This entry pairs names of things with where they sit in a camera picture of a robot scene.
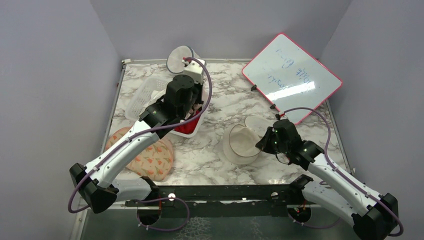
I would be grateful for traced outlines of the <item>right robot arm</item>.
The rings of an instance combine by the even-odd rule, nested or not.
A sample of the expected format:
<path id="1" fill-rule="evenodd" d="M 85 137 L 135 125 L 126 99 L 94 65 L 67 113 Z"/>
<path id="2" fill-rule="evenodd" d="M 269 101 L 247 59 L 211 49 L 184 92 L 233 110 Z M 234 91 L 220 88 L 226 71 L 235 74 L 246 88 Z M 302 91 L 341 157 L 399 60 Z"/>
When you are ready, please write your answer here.
<path id="1" fill-rule="evenodd" d="M 327 209 L 352 226 L 362 240 L 383 240 L 399 226 L 398 201 L 366 186 L 326 155 L 323 148 L 303 140 L 295 125 L 287 119 L 269 126 L 256 148 L 271 155 L 283 154 L 289 163 L 312 173 L 330 188 L 326 189 L 306 175 L 292 182 L 289 199 L 304 200 Z"/>

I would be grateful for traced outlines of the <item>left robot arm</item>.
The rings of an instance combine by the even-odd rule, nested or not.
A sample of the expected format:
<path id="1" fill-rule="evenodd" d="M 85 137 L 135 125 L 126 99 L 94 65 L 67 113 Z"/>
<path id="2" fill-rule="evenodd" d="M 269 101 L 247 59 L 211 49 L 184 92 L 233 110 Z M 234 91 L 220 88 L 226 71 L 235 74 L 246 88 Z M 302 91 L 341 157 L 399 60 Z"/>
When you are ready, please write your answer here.
<path id="1" fill-rule="evenodd" d="M 166 86 L 165 95 L 149 105 L 117 143 L 86 165 L 74 164 L 69 170 L 74 190 L 68 201 L 68 211 L 78 212 L 72 208 L 76 194 L 80 194 L 94 213 L 127 200 L 140 200 L 147 206 L 155 203 L 157 191 L 147 179 L 117 180 L 116 176 L 138 154 L 170 131 L 201 116 L 198 113 L 186 119 L 194 105 L 203 102 L 203 81 L 202 73 L 174 76 Z"/>

